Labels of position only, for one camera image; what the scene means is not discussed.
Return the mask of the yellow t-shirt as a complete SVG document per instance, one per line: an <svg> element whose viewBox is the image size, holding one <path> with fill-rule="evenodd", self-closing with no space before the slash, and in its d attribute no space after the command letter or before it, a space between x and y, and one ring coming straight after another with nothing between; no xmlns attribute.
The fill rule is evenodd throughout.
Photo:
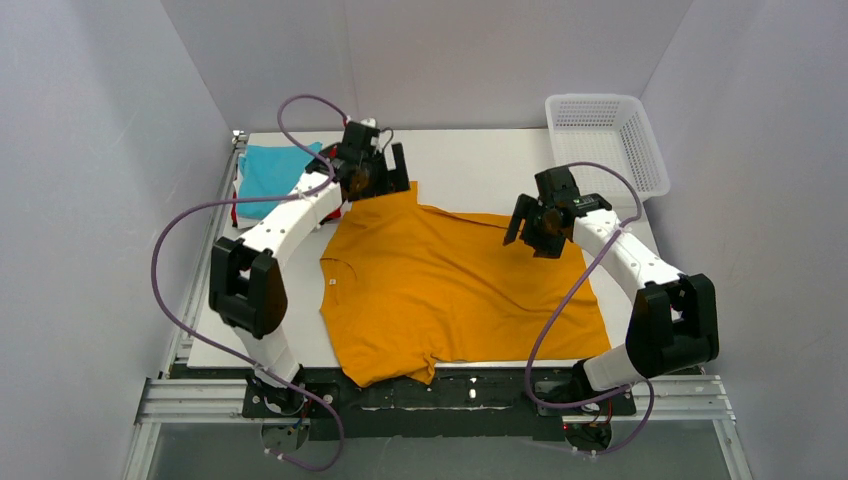
<svg viewBox="0 0 848 480"><path fill-rule="evenodd" d="M579 360L610 348L583 254L503 246L503 215L423 205L418 192L355 202L324 250L321 313L344 374L367 387L430 383L440 363Z"/></svg>

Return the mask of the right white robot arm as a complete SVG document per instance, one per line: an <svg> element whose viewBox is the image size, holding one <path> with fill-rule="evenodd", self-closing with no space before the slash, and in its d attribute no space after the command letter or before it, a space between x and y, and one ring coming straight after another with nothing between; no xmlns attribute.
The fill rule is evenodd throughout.
<svg viewBox="0 0 848 480"><path fill-rule="evenodd" d="M520 195L504 244L521 240L535 256L555 259L567 243L593 260L577 287L602 267L627 295L632 311L624 342L573 368L581 399L715 360L720 351L716 290L704 274L687 275L662 260L618 218L599 193L584 193L568 165L535 176L537 193Z"/></svg>

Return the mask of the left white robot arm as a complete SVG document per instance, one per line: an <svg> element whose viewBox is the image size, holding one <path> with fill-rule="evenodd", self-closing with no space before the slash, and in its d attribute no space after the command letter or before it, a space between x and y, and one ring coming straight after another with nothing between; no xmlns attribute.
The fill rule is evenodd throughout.
<svg viewBox="0 0 848 480"><path fill-rule="evenodd" d="M339 142L309 154L286 200L236 239L213 245L209 306L239 337L257 377L273 388L286 387L301 368L282 326L288 259L345 203L411 186L402 143L381 144L381 134L371 119L348 122Z"/></svg>

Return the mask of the blue folded t-shirt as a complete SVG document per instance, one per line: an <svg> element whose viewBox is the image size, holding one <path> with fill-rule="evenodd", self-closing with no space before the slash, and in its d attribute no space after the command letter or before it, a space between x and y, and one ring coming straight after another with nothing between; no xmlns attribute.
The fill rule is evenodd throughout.
<svg viewBox="0 0 848 480"><path fill-rule="evenodd" d="M296 146L248 145L238 158L234 197L257 198L289 194L313 157ZM238 228L264 219L277 202L239 203L231 207Z"/></svg>

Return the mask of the white plastic basket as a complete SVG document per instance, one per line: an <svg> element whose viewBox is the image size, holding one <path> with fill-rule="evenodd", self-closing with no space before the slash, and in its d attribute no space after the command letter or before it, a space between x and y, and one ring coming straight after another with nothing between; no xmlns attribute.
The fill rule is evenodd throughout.
<svg viewBox="0 0 848 480"><path fill-rule="evenodd" d="M642 102L629 95L558 94L545 100L556 166L604 165L645 201L670 191L670 180Z"/></svg>

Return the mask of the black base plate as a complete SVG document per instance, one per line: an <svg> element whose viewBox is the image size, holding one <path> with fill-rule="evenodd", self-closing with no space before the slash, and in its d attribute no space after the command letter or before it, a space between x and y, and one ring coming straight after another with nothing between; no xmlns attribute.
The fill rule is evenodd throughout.
<svg viewBox="0 0 848 480"><path fill-rule="evenodd" d="M304 368L295 378L307 396L246 377L241 414L305 427L316 441L347 438L528 437L565 439L563 419L593 419L579 409L550 410L526 394L521 367L440 368L422 383L397 377L360 387L339 368ZM340 419L343 431L337 429Z"/></svg>

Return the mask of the aluminium frame rail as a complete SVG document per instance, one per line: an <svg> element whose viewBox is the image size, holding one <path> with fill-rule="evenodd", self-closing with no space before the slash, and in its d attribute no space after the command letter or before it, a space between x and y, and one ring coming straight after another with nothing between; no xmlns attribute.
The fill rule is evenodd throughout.
<svg viewBox="0 0 848 480"><path fill-rule="evenodd" d="M207 287L209 249L227 223L223 208L216 207L205 216L197 259L187 293L176 316L195 329L199 323ZM190 372L187 361L194 338L178 326L168 343L163 366L158 374L145 380L133 423L130 451L124 467L124 479L149 479L157 460L160 433L165 425L194 426L240 423L241 398L245 387L230 371L213 369Z"/></svg>

